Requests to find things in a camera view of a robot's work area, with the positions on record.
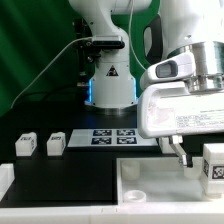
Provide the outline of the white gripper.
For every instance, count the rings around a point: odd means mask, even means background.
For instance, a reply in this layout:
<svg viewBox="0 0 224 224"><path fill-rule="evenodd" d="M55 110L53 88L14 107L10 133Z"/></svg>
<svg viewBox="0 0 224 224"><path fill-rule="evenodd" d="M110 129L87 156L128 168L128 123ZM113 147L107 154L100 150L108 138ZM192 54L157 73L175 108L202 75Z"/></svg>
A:
<svg viewBox="0 0 224 224"><path fill-rule="evenodd" d="M151 85L138 101L137 128L143 138L169 137L180 165L192 168L182 136L224 132L224 91L190 94L182 81Z"/></svg>

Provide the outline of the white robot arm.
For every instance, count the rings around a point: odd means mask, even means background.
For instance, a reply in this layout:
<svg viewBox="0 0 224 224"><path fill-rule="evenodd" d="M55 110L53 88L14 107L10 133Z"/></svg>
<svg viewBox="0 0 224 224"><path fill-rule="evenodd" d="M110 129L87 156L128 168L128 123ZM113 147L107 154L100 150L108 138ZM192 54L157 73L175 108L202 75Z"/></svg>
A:
<svg viewBox="0 0 224 224"><path fill-rule="evenodd" d="M100 52L86 104L105 112L137 105L144 138L169 138L186 167L185 135L224 132L224 0L160 0L158 17L145 37L150 67L135 97L130 74L131 34L114 25L113 14L142 11L152 0L68 0L92 31Z"/></svg>

